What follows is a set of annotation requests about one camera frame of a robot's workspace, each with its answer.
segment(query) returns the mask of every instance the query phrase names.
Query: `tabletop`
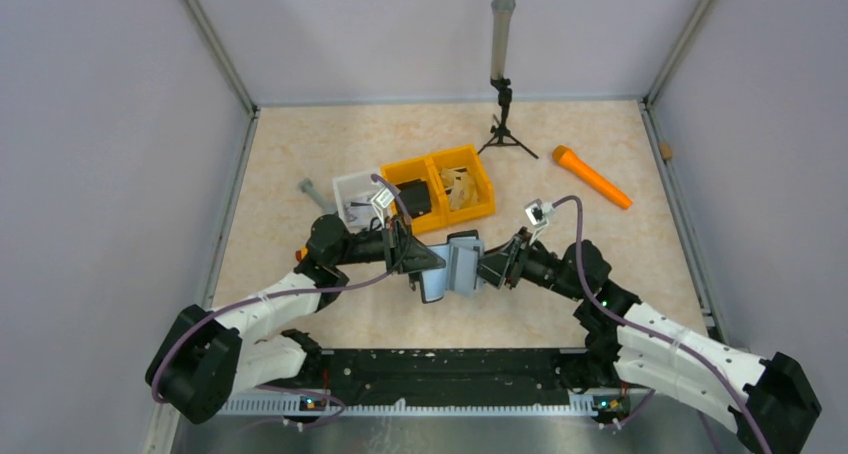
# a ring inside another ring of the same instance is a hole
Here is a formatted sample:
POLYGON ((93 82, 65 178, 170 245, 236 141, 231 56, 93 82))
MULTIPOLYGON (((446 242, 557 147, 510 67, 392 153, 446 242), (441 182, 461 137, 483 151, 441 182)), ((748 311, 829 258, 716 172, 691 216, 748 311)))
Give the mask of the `tabletop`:
MULTIPOLYGON (((430 152, 490 138, 493 103, 263 108, 239 194, 214 306, 267 287, 296 264, 321 209, 297 184, 310 178, 333 200, 332 179, 430 152)), ((524 205, 576 194, 584 202, 584 238, 612 265, 610 278, 656 309, 705 333, 698 298, 636 101, 515 102, 516 147, 480 155, 495 191, 492 216, 424 233, 438 244, 454 231, 477 229, 486 247, 527 225, 524 205), (633 201, 622 210, 556 165, 557 145, 580 158, 633 201)), ((574 242, 573 204, 557 209, 540 240, 562 255, 574 242)), ((355 283, 381 274, 384 263, 343 266, 355 283)), ((582 347, 585 331, 572 317, 577 303, 522 281, 515 289, 486 286, 467 298, 448 292, 421 303, 406 276, 342 293, 316 314, 288 327, 325 348, 582 347)))

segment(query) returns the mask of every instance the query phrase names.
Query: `gray hammer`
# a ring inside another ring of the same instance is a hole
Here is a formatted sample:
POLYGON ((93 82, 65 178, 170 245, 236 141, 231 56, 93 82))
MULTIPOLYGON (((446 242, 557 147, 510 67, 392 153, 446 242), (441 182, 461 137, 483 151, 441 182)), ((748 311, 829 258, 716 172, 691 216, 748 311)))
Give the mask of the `gray hammer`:
POLYGON ((315 204, 324 211, 324 214, 337 214, 338 209, 336 209, 336 205, 332 202, 328 202, 324 199, 324 196, 318 193, 314 187, 312 187, 312 181, 307 177, 306 179, 300 181, 297 185, 297 188, 300 189, 300 192, 305 193, 307 196, 311 197, 315 204))

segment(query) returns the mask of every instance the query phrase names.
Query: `yellow storage bin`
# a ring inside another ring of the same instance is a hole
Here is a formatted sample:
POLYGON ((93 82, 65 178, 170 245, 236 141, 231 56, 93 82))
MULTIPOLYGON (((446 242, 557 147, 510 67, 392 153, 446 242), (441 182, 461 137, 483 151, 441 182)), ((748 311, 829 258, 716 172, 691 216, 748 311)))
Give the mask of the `yellow storage bin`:
POLYGON ((394 185, 421 179, 430 192, 430 213, 412 220, 412 232, 423 232, 470 221, 495 213, 495 192, 483 163, 472 145, 434 152, 380 168, 383 177, 394 185), (477 186, 479 202, 476 205, 451 211, 440 172, 442 169, 466 168, 477 186))

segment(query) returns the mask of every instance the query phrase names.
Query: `white wall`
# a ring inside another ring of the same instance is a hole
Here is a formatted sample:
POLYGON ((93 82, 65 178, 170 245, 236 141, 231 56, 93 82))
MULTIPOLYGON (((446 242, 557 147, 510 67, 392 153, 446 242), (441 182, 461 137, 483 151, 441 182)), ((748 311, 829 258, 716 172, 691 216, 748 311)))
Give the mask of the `white wall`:
MULTIPOLYGON (((644 95, 698 0, 517 0, 519 98, 644 95)), ((201 0, 259 104, 494 98, 491 0, 201 0)))
POLYGON ((848 445, 848 0, 718 0, 657 106, 731 341, 798 359, 848 445))
POLYGON ((138 452, 246 126, 179 0, 0 0, 0 452, 138 452))

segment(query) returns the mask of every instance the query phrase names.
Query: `white plastic container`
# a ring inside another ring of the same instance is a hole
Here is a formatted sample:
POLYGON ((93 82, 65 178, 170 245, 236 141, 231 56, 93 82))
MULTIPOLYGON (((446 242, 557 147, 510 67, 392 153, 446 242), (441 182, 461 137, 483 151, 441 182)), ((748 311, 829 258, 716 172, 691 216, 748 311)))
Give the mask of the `white plastic container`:
POLYGON ((336 207, 339 217, 352 231, 368 227, 374 217, 374 210, 367 204, 374 194, 380 190, 380 184, 371 181, 372 174, 380 174, 380 169, 357 172, 333 178, 333 195, 336 196, 336 207))

